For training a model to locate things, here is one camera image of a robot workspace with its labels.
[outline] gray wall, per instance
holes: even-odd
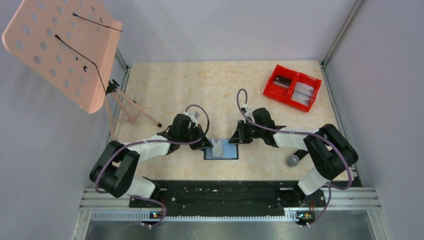
[[[1,3],[3,32],[20,1]],[[86,113],[3,46],[0,73],[0,238],[69,239],[107,141],[106,110]]]
[[[329,65],[394,239],[423,239],[424,1],[367,1]]]
[[[317,60],[355,0],[103,0],[132,62]]]

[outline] table top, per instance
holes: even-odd
[[[316,101],[309,113],[262,95],[276,65],[302,72],[322,80]],[[140,141],[162,132],[178,113],[190,104],[202,106],[210,118],[209,139],[231,138],[237,121],[243,120],[236,95],[240,88],[248,92],[252,110],[266,108],[276,125],[291,128],[319,128],[329,123],[337,126],[330,97],[318,61],[210,61],[152,62],[132,65],[125,93],[156,118],[163,127],[156,127],[142,114],[135,124],[120,121],[116,139],[121,143]],[[200,110],[199,123],[206,128]],[[238,160],[204,160],[203,151],[188,146],[170,155],[158,156],[140,163],[137,176],[153,180],[299,180],[314,166],[307,155],[295,167],[286,165],[294,148],[275,148],[261,139],[238,146]],[[346,171],[336,180],[347,180]]]

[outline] pink perforated board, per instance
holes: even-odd
[[[108,86],[122,29],[101,0],[23,0],[2,35],[5,48],[88,113],[98,111]]]

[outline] metal floor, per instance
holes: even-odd
[[[375,240],[366,211],[327,211],[316,225],[294,222],[164,222],[119,232],[128,221],[92,221],[85,240]]]

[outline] round hole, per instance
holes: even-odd
[[[53,31],[50,28],[47,28],[45,32],[47,33],[47,36],[53,37]]]
[[[39,22],[39,17],[37,16],[37,14],[35,13],[31,13],[31,19],[34,23],[38,23]]]
[[[61,6],[58,6],[58,7],[57,7],[57,11],[58,11],[60,14],[64,14],[64,9],[63,9]]]
[[[37,6],[39,9],[44,10],[44,4],[40,1],[37,1]]]
[[[19,49],[19,50],[24,50],[24,43],[21,40],[16,40],[14,42],[15,46]]]
[[[49,49],[49,46],[45,42],[40,42],[40,46],[44,51],[47,51]]]
[[[51,75],[52,77],[56,77],[56,75],[58,75],[58,73],[56,72],[56,70],[54,70],[54,69],[52,68],[52,69],[50,69],[50,75]]]
[[[62,58],[61,58],[61,56],[59,56],[59,55],[57,55],[57,56],[56,56],[56,62],[57,62],[58,64],[61,64],[61,63],[62,63]]]
[[[31,36],[33,34],[28,26],[23,26],[23,32],[28,36]]]
[[[56,17],[53,17],[51,20],[53,21],[54,25],[59,26],[59,20]]]
[[[34,56],[34,62],[35,62],[36,64],[41,64],[41,57],[40,57],[39,55],[35,55],[35,56]]]

